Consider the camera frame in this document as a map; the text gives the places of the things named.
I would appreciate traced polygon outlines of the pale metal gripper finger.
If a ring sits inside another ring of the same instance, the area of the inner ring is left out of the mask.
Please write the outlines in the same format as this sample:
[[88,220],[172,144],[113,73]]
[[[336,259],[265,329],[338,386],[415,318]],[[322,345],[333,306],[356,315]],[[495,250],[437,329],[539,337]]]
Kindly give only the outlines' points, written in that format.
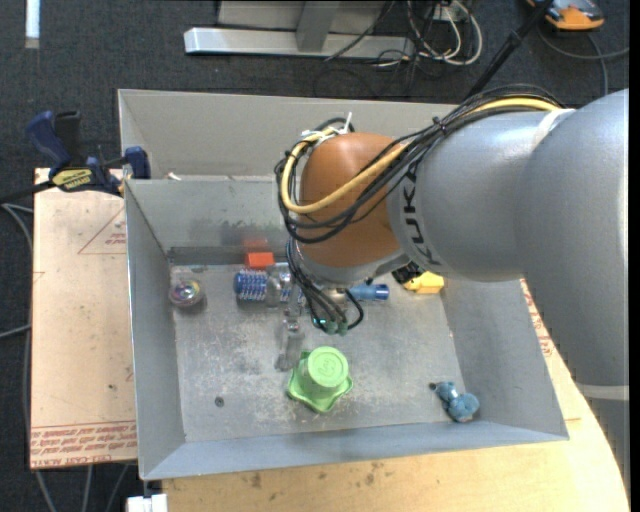
[[290,367],[298,364],[303,349],[306,331],[300,322],[290,324]]
[[275,362],[275,368],[279,371],[286,371],[291,368],[289,360],[289,345],[291,341],[290,323],[288,320],[282,320],[277,329],[278,354]]

